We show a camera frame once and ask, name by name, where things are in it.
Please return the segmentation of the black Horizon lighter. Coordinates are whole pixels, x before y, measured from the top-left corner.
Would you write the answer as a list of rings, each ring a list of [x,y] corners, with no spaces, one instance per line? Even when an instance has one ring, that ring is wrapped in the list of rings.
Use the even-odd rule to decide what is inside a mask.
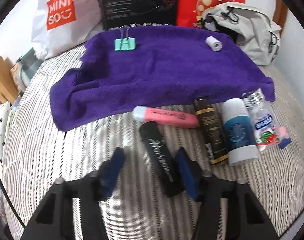
[[[178,165],[155,121],[142,124],[139,133],[167,197],[185,190]]]

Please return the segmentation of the dark brown cosmetic tube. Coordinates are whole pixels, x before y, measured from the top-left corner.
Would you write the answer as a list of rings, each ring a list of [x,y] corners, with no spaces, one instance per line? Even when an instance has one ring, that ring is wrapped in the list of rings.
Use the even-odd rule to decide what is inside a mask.
[[[195,99],[193,105],[204,138],[209,163],[217,165],[226,161],[228,153],[215,109],[205,98]]]

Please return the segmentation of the pink highlighter pen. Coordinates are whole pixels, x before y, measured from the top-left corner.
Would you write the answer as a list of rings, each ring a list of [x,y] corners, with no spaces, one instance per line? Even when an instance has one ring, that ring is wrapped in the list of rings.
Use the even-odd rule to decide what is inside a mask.
[[[197,128],[199,121],[193,114],[186,112],[156,109],[145,106],[136,106],[132,116],[139,122],[154,121],[160,125],[168,125],[179,128]]]

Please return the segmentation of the white blue label bottle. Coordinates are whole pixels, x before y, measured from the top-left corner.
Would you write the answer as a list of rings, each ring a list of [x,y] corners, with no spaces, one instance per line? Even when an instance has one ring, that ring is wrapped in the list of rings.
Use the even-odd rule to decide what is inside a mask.
[[[258,159],[259,150],[244,101],[238,98],[225,101],[221,114],[229,165],[239,166]]]

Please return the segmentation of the clear candy bottle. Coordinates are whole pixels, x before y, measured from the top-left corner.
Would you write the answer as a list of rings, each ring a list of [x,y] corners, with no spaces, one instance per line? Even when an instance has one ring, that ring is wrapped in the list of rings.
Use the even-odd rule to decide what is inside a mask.
[[[253,127],[256,145],[260,152],[278,145],[281,141],[280,127],[275,113],[261,88],[251,94],[244,94],[245,107],[248,110]]]

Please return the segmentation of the blue pink powder puff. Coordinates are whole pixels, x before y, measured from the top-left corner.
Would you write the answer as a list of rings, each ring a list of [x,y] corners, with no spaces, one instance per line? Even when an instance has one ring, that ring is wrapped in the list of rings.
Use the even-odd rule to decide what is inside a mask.
[[[285,147],[287,147],[289,144],[292,143],[292,140],[291,140],[290,136],[288,135],[287,129],[285,128],[285,126],[281,126],[279,128],[279,133],[280,133],[281,141],[279,142],[278,146],[279,146],[279,149],[284,149]]]

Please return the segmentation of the white tape roll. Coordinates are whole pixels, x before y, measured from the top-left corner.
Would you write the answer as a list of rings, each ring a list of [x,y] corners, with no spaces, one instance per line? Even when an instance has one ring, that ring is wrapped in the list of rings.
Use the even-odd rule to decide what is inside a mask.
[[[213,36],[206,38],[205,43],[214,51],[218,52],[223,48],[222,43]]]

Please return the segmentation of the green binder clip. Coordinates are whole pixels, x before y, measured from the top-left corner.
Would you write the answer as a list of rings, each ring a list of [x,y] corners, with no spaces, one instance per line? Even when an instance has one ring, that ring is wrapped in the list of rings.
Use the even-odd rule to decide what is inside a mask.
[[[131,51],[136,49],[136,38],[129,36],[130,27],[123,25],[119,28],[121,37],[115,39],[114,51]]]

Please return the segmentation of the purple towel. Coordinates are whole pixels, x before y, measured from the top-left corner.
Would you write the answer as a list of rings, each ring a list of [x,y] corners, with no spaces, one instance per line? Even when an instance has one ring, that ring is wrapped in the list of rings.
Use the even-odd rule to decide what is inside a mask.
[[[136,38],[131,51],[114,51],[119,30],[88,40],[81,66],[51,87],[51,113],[59,130],[136,106],[189,105],[202,97],[218,103],[258,88],[268,101],[275,100],[273,80],[226,34],[172,25],[134,27],[129,33]],[[205,43],[209,36],[222,43],[220,51]]]

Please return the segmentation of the spotted white cushion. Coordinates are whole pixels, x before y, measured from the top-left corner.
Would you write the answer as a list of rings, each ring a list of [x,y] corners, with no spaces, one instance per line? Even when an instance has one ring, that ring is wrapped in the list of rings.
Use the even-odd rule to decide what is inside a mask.
[[[5,145],[5,133],[8,122],[8,117],[11,110],[11,104],[9,101],[0,105],[0,163],[3,157],[3,147]]]

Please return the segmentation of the wooden headboard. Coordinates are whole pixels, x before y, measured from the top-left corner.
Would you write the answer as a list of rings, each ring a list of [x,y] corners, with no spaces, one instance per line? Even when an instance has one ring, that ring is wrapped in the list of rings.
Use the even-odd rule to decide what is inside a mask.
[[[18,90],[12,79],[8,63],[0,56],[0,105],[13,104],[18,97]]]

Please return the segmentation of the grey Nike waist bag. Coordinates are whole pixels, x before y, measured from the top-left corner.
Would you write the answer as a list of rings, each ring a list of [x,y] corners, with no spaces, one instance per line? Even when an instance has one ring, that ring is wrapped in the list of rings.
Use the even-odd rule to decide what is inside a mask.
[[[258,66],[271,64],[280,47],[282,28],[265,12],[238,2],[226,2],[204,12],[200,25],[229,35]]]

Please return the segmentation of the white Miniso shopping bag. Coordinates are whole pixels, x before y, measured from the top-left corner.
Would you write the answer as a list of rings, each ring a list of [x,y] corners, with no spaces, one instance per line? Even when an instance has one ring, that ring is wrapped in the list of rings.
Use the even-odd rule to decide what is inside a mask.
[[[50,59],[103,31],[99,0],[38,0],[31,42],[40,60]]]

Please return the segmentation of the black headphone box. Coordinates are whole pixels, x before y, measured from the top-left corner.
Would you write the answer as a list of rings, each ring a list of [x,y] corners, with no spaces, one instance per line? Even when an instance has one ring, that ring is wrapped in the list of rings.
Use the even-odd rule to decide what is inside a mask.
[[[100,0],[105,30],[146,25],[176,25],[178,0]]]

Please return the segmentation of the brown wooden door frame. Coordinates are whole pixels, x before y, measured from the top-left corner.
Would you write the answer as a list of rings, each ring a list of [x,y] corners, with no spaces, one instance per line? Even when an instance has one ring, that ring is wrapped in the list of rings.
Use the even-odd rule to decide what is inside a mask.
[[[280,35],[282,35],[283,28],[287,19],[288,7],[282,0],[276,0],[273,21],[281,27]]]

